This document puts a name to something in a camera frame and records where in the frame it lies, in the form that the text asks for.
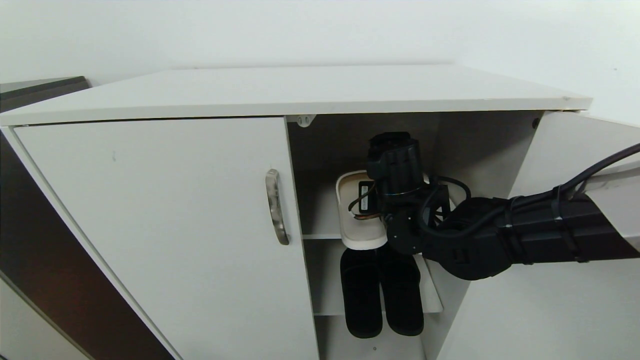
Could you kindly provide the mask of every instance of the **shelf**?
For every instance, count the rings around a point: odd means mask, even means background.
[[[321,360],[424,360],[420,336],[398,335],[383,317],[380,335],[358,339],[349,333],[344,316],[316,316]]]
[[[340,257],[346,249],[341,240],[305,240],[305,259],[314,315],[344,315]],[[424,259],[415,255],[420,269],[420,292],[425,313],[442,312],[440,297]],[[384,312],[384,298],[380,291]]]
[[[326,181],[307,180],[298,181],[296,174],[296,193],[300,210],[300,225],[304,240],[340,239],[340,220],[338,217],[338,201],[335,197],[335,179]]]
[[[591,100],[453,64],[185,69],[117,81],[38,102],[4,113],[0,124],[327,113],[586,110]]]

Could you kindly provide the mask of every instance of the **cabinet top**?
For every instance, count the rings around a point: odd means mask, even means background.
[[[0,115],[0,125],[123,119],[586,110],[591,98],[460,65],[167,70]]]

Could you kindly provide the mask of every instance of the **slipper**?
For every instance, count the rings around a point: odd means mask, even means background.
[[[389,327],[405,336],[417,336],[424,328],[420,297],[420,270],[411,255],[402,255],[386,244],[376,251],[380,283]]]
[[[340,277],[347,329],[356,338],[377,336],[382,331],[382,306],[375,251],[346,249]]]

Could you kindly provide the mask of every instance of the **robotic arm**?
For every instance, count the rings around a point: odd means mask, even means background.
[[[374,186],[349,208],[366,196],[375,197],[378,208],[373,216],[386,225],[393,249],[402,254],[422,253],[466,280],[497,275],[511,264],[640,258],[640,245],[633,246],[640,236],[627,230],[634,219],[640,219],[640,212],[623,217],[616,227],[602,212],[615,209],[615,199],[639,201],[629,193],[620,195],[620,186],[611,186],[611,182],[626,182],[640,193],[640,168],[609,170],[592,178],[638,152],[640,143],[552,190],[512,199],[471,197],[464,184],[441,177],[467,193],[451,210],[448,187],[438,184],[435,176],[429,178],[429,184],[423,179],[418,141],[408,133],[384,133],[370,140],[367,175]],[[587,191],[589,187],[596,187],[594,195]],[[616,228],[629,233],[623,236]]]

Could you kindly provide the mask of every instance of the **label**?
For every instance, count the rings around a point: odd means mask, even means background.
[[[360,188],[360,196],[366,194],[369,191],[369,187],[368,186],[362,186]],[[362,211],[367,211],[369,210],[369,197],[365,196],[362,198],[362,200],[360,200],[360,209]]]

